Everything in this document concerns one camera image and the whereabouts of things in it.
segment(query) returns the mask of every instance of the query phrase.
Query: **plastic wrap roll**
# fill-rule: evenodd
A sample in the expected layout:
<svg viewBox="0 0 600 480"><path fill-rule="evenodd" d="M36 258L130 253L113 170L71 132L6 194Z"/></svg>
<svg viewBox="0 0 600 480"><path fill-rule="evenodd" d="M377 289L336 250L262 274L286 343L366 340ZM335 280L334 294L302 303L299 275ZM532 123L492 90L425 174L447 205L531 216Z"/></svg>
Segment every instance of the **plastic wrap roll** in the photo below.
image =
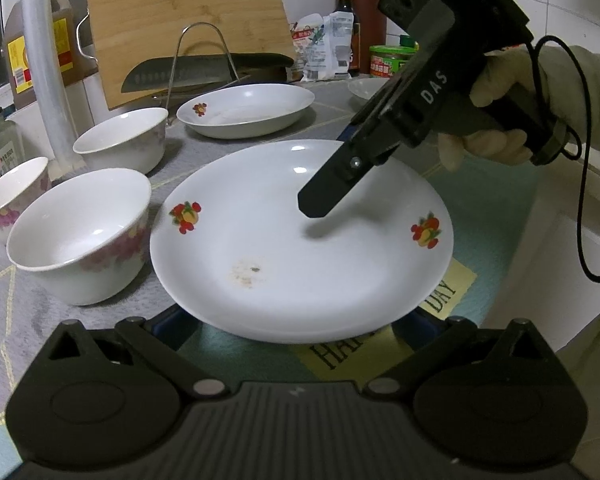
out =
<svg viewBox="0 0 600 480"><path fill-rule="evenodd" d="M83 164L73 150L78 138L64 91L51 15L51 0L20 0L24 41L36 100L54 150L58 172L65 174Z"/></svg>

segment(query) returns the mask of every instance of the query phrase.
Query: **black device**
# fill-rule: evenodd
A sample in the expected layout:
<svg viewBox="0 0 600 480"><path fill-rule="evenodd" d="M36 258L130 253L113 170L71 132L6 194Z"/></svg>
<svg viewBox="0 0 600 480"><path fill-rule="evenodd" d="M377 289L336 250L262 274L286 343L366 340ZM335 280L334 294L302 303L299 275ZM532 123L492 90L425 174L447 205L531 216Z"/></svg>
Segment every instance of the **black device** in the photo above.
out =
<svg viewBox="0 0 600 480"><path fill-rule="evenodd" d="M513 0L380 0L380 11L418 41L420 49L350 122L349 139L298 194L300 210L321 218L400 144L417 147L430 131L528 134L532 162L547 164L569 139L566 125L538 108L519 84L489 107L468 94L485 53L529 44L528 17Z"/></svg>
<svg viewBox="0 0 600 480"><path fill-rule="evenodd" d="M528 320L480 330L413 312L394 331L432 338L361 392L231 392L175 351L199 323L177 305L110 330L62 322L6 407L24 460L8 479L584 478L569 465L584 400Z"/></svg>

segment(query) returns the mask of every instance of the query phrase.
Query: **green can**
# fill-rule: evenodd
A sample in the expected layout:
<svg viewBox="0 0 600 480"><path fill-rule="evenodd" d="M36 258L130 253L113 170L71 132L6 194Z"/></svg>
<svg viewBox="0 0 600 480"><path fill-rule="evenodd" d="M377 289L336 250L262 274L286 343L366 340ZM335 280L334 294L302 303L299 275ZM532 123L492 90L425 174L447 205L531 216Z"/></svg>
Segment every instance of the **green can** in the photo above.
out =
<svg viewBox="0 0 600 480"><path fill-rule="evenodd" d="M369 73L376 77L391 77L400 70L418 50L411 46L376 45L369 48L371 68Z"/></svg>

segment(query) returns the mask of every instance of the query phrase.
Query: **plastic jug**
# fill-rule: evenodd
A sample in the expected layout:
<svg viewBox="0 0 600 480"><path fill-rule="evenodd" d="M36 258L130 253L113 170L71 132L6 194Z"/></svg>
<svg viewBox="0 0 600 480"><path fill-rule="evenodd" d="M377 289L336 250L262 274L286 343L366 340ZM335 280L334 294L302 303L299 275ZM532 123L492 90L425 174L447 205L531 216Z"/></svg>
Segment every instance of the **plastic jug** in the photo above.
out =
<svg viewBox="0 0 600 480"><path fill-rule="evenodd" d="M51 9L58 63L60 64L64 86L68 86L85 77L84 63L82 57L78 54L75 38L74 10L69 0L51 0ZM20 1L13 6L7 19L4 27L2 49L7 63L13 102L16 108L20 110L36 100L24 45L24 26Z"/></svg>

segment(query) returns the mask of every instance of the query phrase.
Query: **plate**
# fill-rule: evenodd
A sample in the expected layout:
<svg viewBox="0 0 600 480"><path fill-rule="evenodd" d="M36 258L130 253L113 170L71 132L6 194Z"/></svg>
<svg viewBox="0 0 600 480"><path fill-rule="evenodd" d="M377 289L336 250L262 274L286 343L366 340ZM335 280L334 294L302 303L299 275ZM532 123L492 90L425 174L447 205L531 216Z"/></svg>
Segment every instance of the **plate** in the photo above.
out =
<svg viewBox="0 0 600 480"><path fill-rule="evenodd" d="M391 159L326 218L305 217L298 191L340 144L259 144L181 183L150 244L174 301L216 328L276 343L361 335L418 306L451 260L448 211L426 180Z"/></svg>
<svg viewBox="0 0 600 480"><path fill-rule="evenodd" d="M385 83L389 81L384 77L365 77L350 79L347 83L349 91L364 102L369 101Z"/></svg>
<svg viewBox="0 0 600 480"><path fill-rule="evenodd" d="M245 139L291 126L314 99L313 92L294 85L234 86L187 101L177 116L204 136Z"/></svg>

